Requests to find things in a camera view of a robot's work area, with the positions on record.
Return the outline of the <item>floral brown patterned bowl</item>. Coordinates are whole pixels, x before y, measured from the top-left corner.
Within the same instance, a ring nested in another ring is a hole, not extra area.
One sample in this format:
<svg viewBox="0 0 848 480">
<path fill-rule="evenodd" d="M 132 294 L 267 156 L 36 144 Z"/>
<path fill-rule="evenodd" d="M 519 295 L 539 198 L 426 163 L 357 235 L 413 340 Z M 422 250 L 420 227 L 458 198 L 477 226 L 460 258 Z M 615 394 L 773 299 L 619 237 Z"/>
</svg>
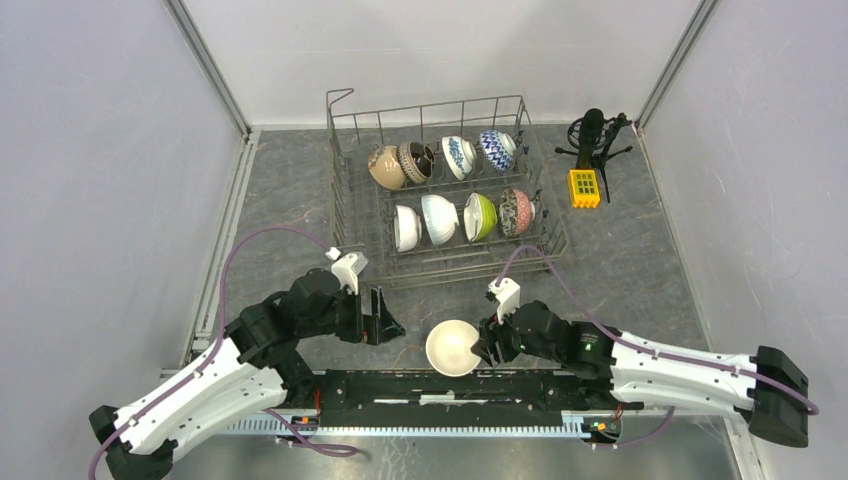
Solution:
<svg viewBox="0 0 848 480">
<path fill-rule="evenodd" d="M 499 218 L 503 234 L 507 238 L 518 237 L 535 219 L 535 205 L 524 191 L 507 187 L 501 194 Z"/>
</svg>

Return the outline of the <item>green and white bowl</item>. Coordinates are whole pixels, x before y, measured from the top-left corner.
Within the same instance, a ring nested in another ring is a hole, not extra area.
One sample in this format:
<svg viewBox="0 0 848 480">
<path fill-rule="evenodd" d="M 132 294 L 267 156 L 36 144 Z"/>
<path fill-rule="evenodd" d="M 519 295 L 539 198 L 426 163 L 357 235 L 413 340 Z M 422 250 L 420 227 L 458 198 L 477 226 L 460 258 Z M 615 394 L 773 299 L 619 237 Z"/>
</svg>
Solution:
<svg viewBox="0 0 848 480">
<path fill-rule="evenodd" d="M 477 192 L 469 195 L 463 210 L 463 222 L 465 236 L 470 243 L 487 237 L 497 225 L 497 221 L 496 207 L 488 197 Z"/>
</svg>

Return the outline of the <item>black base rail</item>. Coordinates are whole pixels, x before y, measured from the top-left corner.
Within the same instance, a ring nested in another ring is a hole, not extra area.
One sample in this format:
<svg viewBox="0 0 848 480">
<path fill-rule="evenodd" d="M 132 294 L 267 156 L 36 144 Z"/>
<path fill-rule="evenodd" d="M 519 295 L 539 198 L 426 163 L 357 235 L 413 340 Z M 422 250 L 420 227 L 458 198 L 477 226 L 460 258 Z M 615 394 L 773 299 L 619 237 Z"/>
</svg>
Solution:
<svg viewBox="0 0 848 480">
<path fill-rule="evenodd" d="M 639 410 L 611 383 L 561 370 L 329 370 L 316 378 L 321 423 L 331 427 L 542 427 L 561 413 Z"/>
</svg>

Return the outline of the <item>grey wire dish rack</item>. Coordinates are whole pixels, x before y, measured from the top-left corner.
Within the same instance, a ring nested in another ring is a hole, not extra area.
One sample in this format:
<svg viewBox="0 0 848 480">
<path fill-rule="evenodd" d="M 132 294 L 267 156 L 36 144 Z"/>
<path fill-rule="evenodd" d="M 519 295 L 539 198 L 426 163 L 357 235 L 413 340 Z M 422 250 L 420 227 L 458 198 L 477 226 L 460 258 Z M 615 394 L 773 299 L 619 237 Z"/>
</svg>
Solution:
<svg viewBox="0 0 848 480">
<path fill-rule="evenodd" d="M 491 278 L 519 246 L 531 245 L 558 259 L 569 238 L 551 186 L 538 136 L 524 98 L 519 94 L 465 98 L 410 106 L 354 112 L 342 109 L 353 89 L 333 89 L 325 94 L 331 158 L 332 239 L 335 244 L 362 251 L 371 264 L 366 281 L 385 287 L 408 288 Z M 487 130 L 509 135 L 517 145 L 513 166 L 500 173 L 477 154 L 473 171 L 458 179 L 442 152 L 441 140 L 456 135 L 479 143 Z M 379 185 L 369 174 L 367 158 L 383 145 L 421 142 L 433 150 L 430 179 L 412 181 L 397 191 Z M 500 226 L 479 241 L 467 239 L 459 227 L 452 239 L 436 246 L 427 233 L 418 245 L 401 253 L 396 246 L 393 219 L 399 206 L 421 208 L 426 194 L 437 194 L 462 209 L 467 197 L 480 193 L 494 204 L 508 187 L 524 192 L 532 201 L 535 217 L 529 228 L 507 237 Z"/>
</svg>

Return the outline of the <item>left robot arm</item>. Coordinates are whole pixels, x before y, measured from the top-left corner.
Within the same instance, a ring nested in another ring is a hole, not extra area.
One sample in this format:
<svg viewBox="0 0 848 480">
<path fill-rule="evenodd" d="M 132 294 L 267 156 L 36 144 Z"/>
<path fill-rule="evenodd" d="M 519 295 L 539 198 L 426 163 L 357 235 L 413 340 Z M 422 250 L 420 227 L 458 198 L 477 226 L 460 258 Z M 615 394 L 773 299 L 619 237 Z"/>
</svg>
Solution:
<svg viewBox="0 0 848 480">
<path fill-rule="evenodd" d="M 320 391 L 297 350 L 300 341 L 334 336 L 380 345 L 406 331 L 388 311 L 380 288 L 362 299 L 333 273 L 312 269 L 285 291 L 244 308 L 222 337 L 184 369 L 121 408 L 102 405 L 89 416 L 115 479 L 162 479 L 179 457 L 225 427 L 286 403 L 302 407 Z"/>
</svg>

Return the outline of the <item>black microphone on tripod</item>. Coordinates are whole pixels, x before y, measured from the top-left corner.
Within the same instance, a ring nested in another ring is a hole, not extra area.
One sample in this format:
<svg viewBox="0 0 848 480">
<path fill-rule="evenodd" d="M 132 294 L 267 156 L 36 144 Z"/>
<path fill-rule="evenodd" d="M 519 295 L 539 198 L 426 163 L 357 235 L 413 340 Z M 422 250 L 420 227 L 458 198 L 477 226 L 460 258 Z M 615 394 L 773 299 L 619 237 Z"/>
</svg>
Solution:
<svg viewBox="0 0 848 480">
<path fill-rule="evenodd" d="M 568 127 L 567 141 L 575 148 L 575 151 L 557 146 L 554 152 L 575 156 L 577 158 L 575 167 L 578 169 L 597 170 L 601 175 L 606 200 L 610 202 L 605 166 L 610 159 L 633 149 L 632 146 L 628 146 L 622 150 L 610 152 L 620 130 L 632 125 L 633 121 L 623 112 L 606 118 L 599 108 L 590 108 Z"/>
</svg>

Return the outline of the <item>pink bowl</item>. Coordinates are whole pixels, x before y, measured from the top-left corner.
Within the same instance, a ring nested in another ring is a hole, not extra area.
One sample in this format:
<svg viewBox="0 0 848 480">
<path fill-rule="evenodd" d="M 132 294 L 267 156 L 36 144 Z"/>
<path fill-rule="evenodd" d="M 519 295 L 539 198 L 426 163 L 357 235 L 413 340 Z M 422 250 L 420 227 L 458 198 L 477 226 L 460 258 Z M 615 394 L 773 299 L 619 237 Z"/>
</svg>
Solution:
<svg viewBox="0 0 848 480">
<path fill-rule="evenodd" d="M 513 168 L 517 143 L 512 136 L 498 130 L 486 130 L 478 136 L 479 145 L 491 166 L 501 174 Z"/>
</svg>

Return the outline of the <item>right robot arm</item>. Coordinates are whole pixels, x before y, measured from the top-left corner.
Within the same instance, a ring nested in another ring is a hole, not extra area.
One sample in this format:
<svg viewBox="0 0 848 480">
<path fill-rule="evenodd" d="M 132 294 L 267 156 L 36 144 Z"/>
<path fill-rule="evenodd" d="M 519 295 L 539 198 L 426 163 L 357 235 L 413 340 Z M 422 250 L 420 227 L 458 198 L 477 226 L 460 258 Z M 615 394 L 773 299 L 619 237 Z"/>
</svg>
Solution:
<svg viewBox="0 0 848 480">
<path fill-rule="evenodd" d="M 662 344 L 591 321 L 569 322 L 541 301 L 478 326 L 471 351 L 490 366 L 519 355 L 558 364 L 575 375 L 592 409 L 613 403 L 662 405 L 742 420 L 773 444 L 809 444 L 809 379 L 782 350 L 721 354 Z"/>
</svg>

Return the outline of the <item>blue floral bowl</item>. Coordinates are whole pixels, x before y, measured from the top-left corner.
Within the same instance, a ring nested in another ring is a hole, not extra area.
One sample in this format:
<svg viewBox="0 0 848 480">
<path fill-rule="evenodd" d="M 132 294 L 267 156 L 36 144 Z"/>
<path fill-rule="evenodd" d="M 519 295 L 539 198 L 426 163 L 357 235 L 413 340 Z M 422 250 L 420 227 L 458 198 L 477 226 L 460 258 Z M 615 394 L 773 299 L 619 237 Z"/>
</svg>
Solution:
<svg viewBox="0 0 848 480">
<path fill-rule="evenodd" d="M 456 135 L 445 136 L 441 139 L 441 150 L 457 180 L 464 181 L 474 171 L 477 153 L 468 140 Z"/>
</svg>

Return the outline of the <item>plain white bottom bowl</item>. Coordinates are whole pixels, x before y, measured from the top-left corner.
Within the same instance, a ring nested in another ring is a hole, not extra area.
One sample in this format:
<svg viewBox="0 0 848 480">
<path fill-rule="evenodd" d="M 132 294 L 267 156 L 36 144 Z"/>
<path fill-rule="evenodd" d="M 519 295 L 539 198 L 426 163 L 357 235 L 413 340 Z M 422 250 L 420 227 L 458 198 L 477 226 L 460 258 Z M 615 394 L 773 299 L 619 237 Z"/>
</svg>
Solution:
<svg viewBox="0 0 848 480">
<path fill-rule="evenodd" d="M 482 361 L 472 352 L 479 339 L 478 330 L 470 323 L 458 319 L 445 320 L 428 334 L 425 353 L 438 373 L 461 377 L 471 373 Z"/>
</svg>

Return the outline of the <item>brown rimmed cream bowl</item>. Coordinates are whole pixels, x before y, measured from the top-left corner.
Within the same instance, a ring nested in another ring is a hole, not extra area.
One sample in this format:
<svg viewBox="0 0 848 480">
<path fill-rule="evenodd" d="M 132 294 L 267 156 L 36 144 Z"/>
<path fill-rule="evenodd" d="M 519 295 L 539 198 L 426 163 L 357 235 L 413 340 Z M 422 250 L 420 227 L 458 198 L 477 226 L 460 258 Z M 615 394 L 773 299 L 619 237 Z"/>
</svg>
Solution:
<svg viewBox="0 0 848 480">
<path fill-rule="evenodd" d="M 424 184 L 432 176 L 435 155 L 424 143 L 408 141 L 398 147 L 398 158 L 408 180 Z"/>
</svg>

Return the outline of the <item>yellow block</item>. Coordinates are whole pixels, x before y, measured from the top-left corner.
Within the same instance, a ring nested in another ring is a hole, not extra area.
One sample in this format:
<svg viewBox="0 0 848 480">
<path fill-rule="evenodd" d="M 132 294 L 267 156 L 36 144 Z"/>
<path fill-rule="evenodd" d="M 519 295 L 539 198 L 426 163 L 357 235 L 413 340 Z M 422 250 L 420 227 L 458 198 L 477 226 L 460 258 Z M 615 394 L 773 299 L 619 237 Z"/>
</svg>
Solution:
<svg viewBox="0 0 848 480">
<path fill-rule="evenodd" d="M 567 186 L 573 208 L 594 209 L 599 206 L 601 194 L 593 169 L 571 169 Z"/>
</svg>

